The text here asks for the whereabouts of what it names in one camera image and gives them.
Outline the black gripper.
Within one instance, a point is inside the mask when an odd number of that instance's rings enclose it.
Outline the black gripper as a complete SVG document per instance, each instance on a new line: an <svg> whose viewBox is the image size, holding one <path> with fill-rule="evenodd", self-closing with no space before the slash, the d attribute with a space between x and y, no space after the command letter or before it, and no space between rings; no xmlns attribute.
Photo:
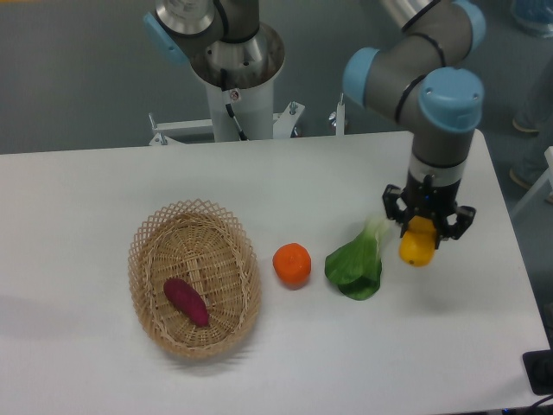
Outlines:
<svg viewBox="0 0 553 415"><path fill-rule="evenodd" d="M400 226L402 238L408 229L409 221L414 216L432 219L436 230L435 249L438 250L446 239L458 240L474 222L476 209L469 206L457 207L456 196L461 181L443 187L433 187L427 182L417 180L411 173L407 175L405 188L393 184L385 187L382 200L388 220ZM406 207L401 208L403 201ZM454 223L448 217L454 215Z"/></svg>

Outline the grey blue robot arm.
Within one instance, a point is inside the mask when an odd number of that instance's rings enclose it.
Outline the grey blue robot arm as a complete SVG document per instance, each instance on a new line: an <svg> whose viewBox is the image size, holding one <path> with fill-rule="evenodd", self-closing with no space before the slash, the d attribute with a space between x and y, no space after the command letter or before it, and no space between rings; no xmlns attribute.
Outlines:
<svg viewBox="0 0 553 415"><path fill-rule="evenodd" d="M486 22L468 1L387 1L403 32L393 48L362 48L346 64L344 95L413 134L407 182L388 186L385 212L403 243L459 239L475 211L456 195L481 119L483 86L461 61L481 43ZM143 18L169 61L204 83L217 141L274 135L273 83L283 41L256 1L158 1Z"/></svg>

